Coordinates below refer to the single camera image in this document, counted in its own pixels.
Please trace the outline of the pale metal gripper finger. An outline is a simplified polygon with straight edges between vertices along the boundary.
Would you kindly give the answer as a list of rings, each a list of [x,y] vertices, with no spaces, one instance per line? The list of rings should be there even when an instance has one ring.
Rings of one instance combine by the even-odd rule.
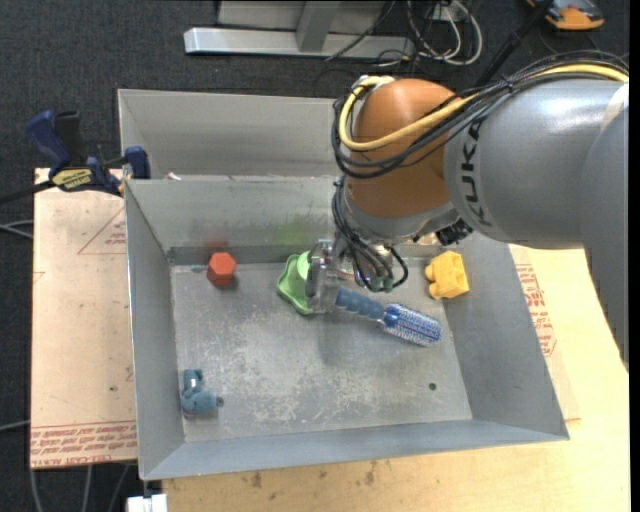
[[[333,283],[332,249],[333,243],[330,240],[319,240],[306,257],[308,271],[305,294],[308,301],[319,284]]]
[[[310,297],[310,309],[313,313],[324,314],[331,312],[336,304],[340,289],[337,283],[321,283]]]

